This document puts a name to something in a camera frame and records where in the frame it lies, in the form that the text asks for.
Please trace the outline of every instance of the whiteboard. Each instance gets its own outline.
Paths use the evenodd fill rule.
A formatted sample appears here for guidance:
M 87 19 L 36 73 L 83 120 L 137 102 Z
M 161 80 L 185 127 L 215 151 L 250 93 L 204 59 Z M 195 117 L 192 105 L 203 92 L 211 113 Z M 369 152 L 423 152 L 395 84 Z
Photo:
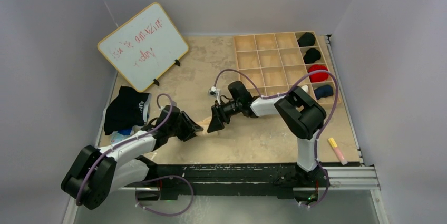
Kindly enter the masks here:
M 157 2 L 98 43 L 98 50 L 138 92 L 145 91 L 188 49 Z

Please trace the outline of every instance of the beige object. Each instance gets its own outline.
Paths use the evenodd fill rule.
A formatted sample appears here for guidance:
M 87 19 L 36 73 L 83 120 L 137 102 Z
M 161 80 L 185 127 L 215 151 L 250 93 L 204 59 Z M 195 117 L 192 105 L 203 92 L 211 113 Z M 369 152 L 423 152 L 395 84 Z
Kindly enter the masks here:
M 207 95 L 219 71 L 236 68 L 234 43 L 228 37 L 185 37 L 189 52 L 180 60 L 181 67 L 170 68 L 159 78 L 160 86 L 152 85 L 146 92 L 153 95 L 150 117 L 159 116 L 155 97 L 168 93 L 196 123 L 211 116 L 211 106 L 215 99 Z M 333 72 L 328 51 L 322 46 L 325 61 Z M 228 84 L 238 79 L 234 72 L 225 72 L 217 83 L 223 95 L 228 96 Z M 129 86 L 120 75 L 116 80 L 112 100 L 120 86 Z M 166 97 L 160 104 L 168 104 Z M 321 139 L 334 137 L 349 162 L 359 162 L 357 147 L 351 131 L 346 110 L 340 104 L 333 119 L 321 135 Z M 329 143 L 320 142 L 320 158 L 323 162 L 339 162 Z M 110 144 L 110 137 L 101 137 L 100 146 Z M 296 162 L 297 142 L 284 121 L 279 116 L 246 118 L 242 114 L 231 117 L 231 123 L 217 134 L 195 137 L 187 142 L 170 138 L 168 143 L 145 156 L 160 164 L 194 163 L 277 163 Z
M 317 37 L 313 31 L 306 32 Z M 307 74 L 312 65 L 318 64 L 327 68 L 329 68 L 329 64 L 332 65 L 325 59 L 318 39 L 314 46 L 299 47 L 297 40 L 306 32 L 234 36 L 237 69 L 255 83 L 261 95 L 270 96 L 288 91 L 298 79 Z M 311 48 L 319 50 L 322 58 L 313 64 L 304 64 L 303 57 Z M 258 95 L 249 81 L 243 76 L 239 76 L 239 79 L 250 93 Z M 326 84 L 331 85 L 335 90 L 335 84 L 331 77 L 318 83 L 311 83 L 307 77 L 300 86 L 307 85 L 312 90 L 309 91 L 309 95 L 316 99 L 313 90 Z M 321 98 L 317 102 L 325 109 L 331 109 L 334 96 Z

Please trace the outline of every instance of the yellow cap of marker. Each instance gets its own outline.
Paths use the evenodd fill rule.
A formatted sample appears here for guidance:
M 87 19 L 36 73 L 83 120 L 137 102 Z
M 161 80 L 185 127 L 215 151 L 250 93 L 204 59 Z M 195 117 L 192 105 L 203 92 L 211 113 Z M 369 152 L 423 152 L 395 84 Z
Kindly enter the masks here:
M 334 140 L 334 138 L 329 138 L 329 139 L 327 139 L 327 141 L 329 142 L 329 144 L 331 145 L 332 148 L 338 147 L 337 143 Z

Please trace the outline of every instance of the table surface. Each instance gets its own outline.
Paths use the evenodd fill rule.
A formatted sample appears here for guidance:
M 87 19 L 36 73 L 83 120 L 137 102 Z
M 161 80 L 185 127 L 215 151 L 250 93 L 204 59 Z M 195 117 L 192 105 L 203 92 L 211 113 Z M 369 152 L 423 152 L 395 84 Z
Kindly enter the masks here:
M 169 94 L 177 106 L 194 121 L 211 116 L 214 99 L 207 95 L 216 75 L 223 69 L 236 68 L 234 45 L 231 36 L 185 37 L 189 52 L 180 59 L 181 67 L 173 66 L 159 78 L 160 86 L 152 85 L 146 92 L 152 93 L 150 118 L 159 115 L 155 97 Z M 334 72 L 331 58 L 324 41 L 318 37 L 329 70 Z M 217 87 L 229 95 L 227 86 L 237 80 L 237 73 L 225 72 Z M 130 86 L 120 75 L 116 79 L 112 100 L 121 86 Z M 168 104 L 164 97 L 160 104 Z M 322 162 L 338 162 L 328 138 L 334 138 L 348 162 L 359 162 L 357 146 L 344 104 L 337 106 L 334 116 L 320 137 L 319 157 Z M 102 132 L 100 146 L 110 145 L 110 137 Z M 298 156 L 296 137 L 280 116 L 246 118 L 242 114 L 231 117 L 224 130 L 206 137 L 195 137 L 182 142 L 173 137 L 161 148 L 145 154 L 158 164 L 197 163 L 279 163 L 296 162 Z

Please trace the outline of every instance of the black fabric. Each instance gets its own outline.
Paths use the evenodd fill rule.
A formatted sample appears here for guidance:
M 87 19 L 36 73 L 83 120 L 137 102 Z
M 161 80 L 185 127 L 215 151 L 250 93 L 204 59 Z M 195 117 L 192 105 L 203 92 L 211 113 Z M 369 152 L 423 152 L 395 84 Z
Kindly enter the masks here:
M 144 103 L 149 93 L 139 93 L 134 88 L 121 86 L 116 99 L 110 103 L 105 112 L 104 133 L 129 129 L 135 125 L 144 126 Z
M 306 54 L 303 57 L 305 64 L 315 63 L 317 60 L 321 59 L 321 53 L 315 48 L 311 48 L 307 50 Z
M 313 46 L 315 45 L 315 36 L 312 33 L 305 33 L 298 39 L 298 45 L 303 46 Z

